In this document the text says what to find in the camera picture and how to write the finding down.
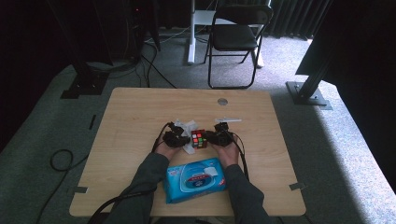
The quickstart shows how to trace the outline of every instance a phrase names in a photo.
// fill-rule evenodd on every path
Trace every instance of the tissue box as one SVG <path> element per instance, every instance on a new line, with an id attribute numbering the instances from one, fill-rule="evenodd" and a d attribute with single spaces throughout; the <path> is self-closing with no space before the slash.
<path id="1" fill-rule="evenodd" d="M 163 182 L 166 203 L 181 203 L 225 189 L 225 178 L 218 158 L 195 161 L 167 169 Z"/>

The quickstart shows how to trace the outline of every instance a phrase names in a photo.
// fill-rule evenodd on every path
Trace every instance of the hand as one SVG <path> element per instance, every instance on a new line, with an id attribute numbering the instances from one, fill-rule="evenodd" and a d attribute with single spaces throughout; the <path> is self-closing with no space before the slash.
<path id="1" fill-rule="evenodd" d="M 233 140 L 237 143 L 238 138 L 233 135 Z M 239 149 L 234 142 L 226 147 L 211 144 L 212 147 L 218 152 L 219 160 L 223 169 L 233 164 L 238 164 L 239 160 Z"/>
<path id="2" fill-rule="evenodd" d="M 164 155 L 169 161 L 172 160 L 174 155 L 181 150 L 181 147 L 169 147 L 163 141 L 163 134 L 159 139 L 160 144 L 155 148 L 154 152 Z"/>

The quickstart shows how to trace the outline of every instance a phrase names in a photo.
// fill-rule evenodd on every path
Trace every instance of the gray carpet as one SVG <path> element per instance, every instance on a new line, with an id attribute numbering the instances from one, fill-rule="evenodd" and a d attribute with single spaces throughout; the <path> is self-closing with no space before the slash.
<path id="1" fill-rule="evenodd" d="M 291 100 L 285 82 L 306 80 L 305 76 L 294 74 L 308 47 L 301 39 L 264 38 L 265 66 L 258 69 L 256 81 L 249 88 L 270 92 L 295 173 L 307 185 L 302 190 L 306 217 L 274 217 L 274 223 L 304 224 L 309 223 L 307 218 L 316 224 L 396 223 L 396 196 L 337 89 L 326 82 L 319 85 L 332 110 L 295 105 Z M 162 49 L 154 65 L 169 81 L 178 88 L 208 89 L 207 64 L 201 64 L 205 43 L 197 42 L 193 65 L 187 65 L 186 38 L 162 42 Z M 151 60 L 152 48 L 145 46 L 144 55 Z M 252 69 L 250 57 L 243 64 L 221 59 L 226 64 L 215 61 L 213 72 L 218 77 L 215 81 L 248 82 Z M 100 63 L 91 65 L 108 68 Z M 0 223 L 36 222 L 43 204 L 64 174 L 51 169 L 50 156 L 67 148 L 73 151 L 73 164 L 84 158 L 90 152 L 111 91 L 116 87 L 145 87 L 143 74 L 148 69 L 147 63 L 140 63 L 136 70 L 112 73 L 102 95 L 80 96 L 77 100 L 60 99 L 76 75 L 72 66 L 52 80 L 30 117 L 0 154 Z M 171 88 L 152 68 L 149 80 L 151 88 Z M 96 120 L 90 128 L 93 115 Z M 67 166 L 68 161 L 65 154 L 55 158 L 58 167 Z M 87 222 L 86 217 L 71 217 L 68 213 L 73 199 L 69 190 L 78 184 L 84 164 L 67 174 L 39 223 Z M 159 221 L 192 222 L 193 219 L 182 217 Z"/>

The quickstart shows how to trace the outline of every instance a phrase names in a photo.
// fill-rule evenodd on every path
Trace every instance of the rubik's cube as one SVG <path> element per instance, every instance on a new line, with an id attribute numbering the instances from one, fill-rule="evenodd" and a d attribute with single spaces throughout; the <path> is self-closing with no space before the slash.
<path id="1" fill-rule="evenodd" d="M 194 130 L 191 131 L 192 147 L 205 148 L 207 146 L 206 132 L 205 130 Z"/>

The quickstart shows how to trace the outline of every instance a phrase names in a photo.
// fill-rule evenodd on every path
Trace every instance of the black chair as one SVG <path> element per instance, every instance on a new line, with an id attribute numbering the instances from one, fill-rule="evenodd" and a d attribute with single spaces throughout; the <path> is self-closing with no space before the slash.
<path id="1" fill-rule="evenodd" d="M 262 5 L 228 5 L 220 7 L 212 21 L 212 27 L 207 41 L 206 57 L 209 57 L 208 85 L 212 89 L 247 89 L 253 82 L 256 75 L 257 61 L 259 59 L 260 48 L 262 46 L 262 33 L 273 17 L 273 10 Z M 219 24 L 217 21 L 223 19 L 230 21 L 230 24 Z M 258 27 L 254 34 L 252 26 Z M 212 49 L 218 51 L 247 51 L 246 54 L 212 54 Z M 213 56 L 245 56 L 243 63 L 250 52 L 257 49 L 254 60 L 253 75 L 251 81 L 246 86 L 217 86 L 211 84 L 212 57 Z"/>

